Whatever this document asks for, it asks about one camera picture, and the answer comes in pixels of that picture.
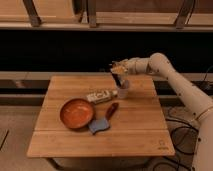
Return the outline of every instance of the dark background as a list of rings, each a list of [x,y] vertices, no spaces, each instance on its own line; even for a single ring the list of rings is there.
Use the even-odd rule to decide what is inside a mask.
[[[107,71],[112,60],[167,55],[179,72],[213,65],[213,33],[0,30],[1,71]]]

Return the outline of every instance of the table leg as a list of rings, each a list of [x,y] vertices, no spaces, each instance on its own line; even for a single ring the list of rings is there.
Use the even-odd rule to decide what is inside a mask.
[[[52,165],[56,170],[64,170],[62,166],[60,166],[53,158],[46,158],[48,163]]]

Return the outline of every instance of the shelf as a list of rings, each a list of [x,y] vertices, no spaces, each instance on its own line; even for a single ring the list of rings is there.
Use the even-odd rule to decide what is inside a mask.
[[[12,1],[3,2],[0,5],[0,9],[4,9],[0,12],[0,29],[213,32],[213,8],[208,7],[207,3],[211,5],[209,0],[205,0],[205,4],[197,2],[195,7],[194,0],[183,2],[176,0],[174,3],[166,1],[168,4],[164,7],[162,1],[158,3],[134,1],[138,6],[144,4],[141,7],[134,7],[133,2],[125,0],[124,3],[129,2],[131,6],[129,11],[122,2],[110,0],[106,5],[108,2],[106,0],[82,0],[82,6],[78,7],[80,12],[76,14],[73,10],[75,4],[69,0],[63,0],[63,3],[54,0],[50,6],[47,5],[49,0],[33,0],[38,17],[42,21],[37,27],[33,27],[32,22],[29,22],[30,17],[27,16],[26,11],[23,11],[24,7],[20,7],[20,2],[16,4],[19,5],[17,8],[19,15],[12,15],[13,10],[9,11],[10,15],[3,15],[6,9],[2,5],[12,5]]]

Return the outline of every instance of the black cable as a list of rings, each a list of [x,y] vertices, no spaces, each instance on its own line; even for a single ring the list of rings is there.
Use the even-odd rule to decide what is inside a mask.
[[[135,164],[135,165],[131,165],[131,166],[126,166],[126,167],[117,167],[117,168],[110,168],[110,170],[112,171],[117,171],[117,170],[122,170],[122,171],[127,171],[127,170],[135,170],[135,169],[147,169],[148,166],[151,164],[151,162],[153,161],[153,157],[150,157],[147,159],[147,161],[145,161],[144,163],[140,163],[140,164]]]
[[[170,162],[172,162],[172,163],[174,163],[174,164],[177,164],[177,165],[183,167],[184,169],[186,169],[186,170],[188,170],[188,171],[191,170],[188,166],[186,166],[186,165],[184,165],[184,164],[182,164],[182,163],[180,163],[180,162],[177,162],[177,161],[175,161],[175,160],[173,160],[173,159],[170,159],[170,158],[168,158],[168,157],[163,157],[163,158],[166,159],[166,160],[168,160],[168,161],[170,161]]]
[[[178,158],[178,165],[177,165],[177,170],[179,170],[180,168],[180,163],[181,163],[181,160],[180,160],[180,156],[176,153],[175,156]]]
[[[172,111],[172,109],[174,109],[174,108],[175,108],[175,107],[171,107],[171,108],[168,110],[167,115],[168,115],[170,118],[174,118],[174,119],[181,120],[181,121],[183,121],[183,122],[189,123],[188,121],[186,121],[186,120],[184,120],[184,119],[182,119],[182,118],[179,118],[179,117],[176,117],[176,116],[171,115],[171,111]]]
[[[195,129],[196,131],[198,131],[198,129],[196,129],[195,127],[193,127],[190,123],[187,123],[187,122],[184,122],[184,121],[180,121],[180,120],[176,120],[176,119],[169,119],[169,118],[166,118],[166,121],[181,123],[181,124],[187,125],[189,127],[192,127],[193,129]]]
[[[196,128],[194,128],[194,127],[181,126],[181,127],[175,128],[175,129],[173,129],[173,130],[171,131],[171,133],[170,133],[170,134],[171,134],[171,138],[173,138],[174,134],[175,134],[177,131],[179,131],[180,129],[192,129],[192,130],[194,130],[195,132],[198,132],[198,130],[197,130]],[[173,143],[173,145],[174,145],[175,150],[177,150],[178,152],[180,152],[180,153],[182,153],[182,154],[184,154],[184,155],[194,155],[194,152],[185,152],[185,151],[181,150],[180,148],[178,148],[178,145],[176,145],[176,144],[174,144],[174,143]]]
[[[0,151],[1,151],[1,149],[2,149],[2,147],[3,147],[3,145],[4,145],[4,143],[5,143],[5,141],[6,141],[6,139],[7,139],[8,134],[9,134],[9,130],[7,130],[5,136],[4,136],[3,140],[2,140],[2,143],[0,144]]]
[[[200,83],[200,85],[199,85],[200,88],[202,88],[202,86],[203,86],[203,84],[204,84],[204,82],[205,82],[205,80],[206,80],[206,78],[207,78],[207,75],[208,75],[209,71],[210,71],[212,68],[213,68],[213,65],[211,65],[210,67],[208,67],[208,69],[206,70],[205,76],[204,76],[203,80],[201,81],[201,83]]]
[[[154,165],[152,171],[155,171],[156,168],[159,167],[160,165],[167,165],[167,166],[170,166],[170,167],[172,167],[175,171],[177,171],[177,168],[176,168],[174,165],[172,165],[171,163],[167,163],[167,162],[159,162],[159,163],[157,163],[156,165]]]

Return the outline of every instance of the spatula handle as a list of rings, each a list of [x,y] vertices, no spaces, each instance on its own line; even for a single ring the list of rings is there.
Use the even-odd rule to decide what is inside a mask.
[[[119,103],[112,103],[111,106],[107,109],[107,112],[105,115],[107,120],[111,118],[113,113],[117,110],[118,106],[119,106]]]

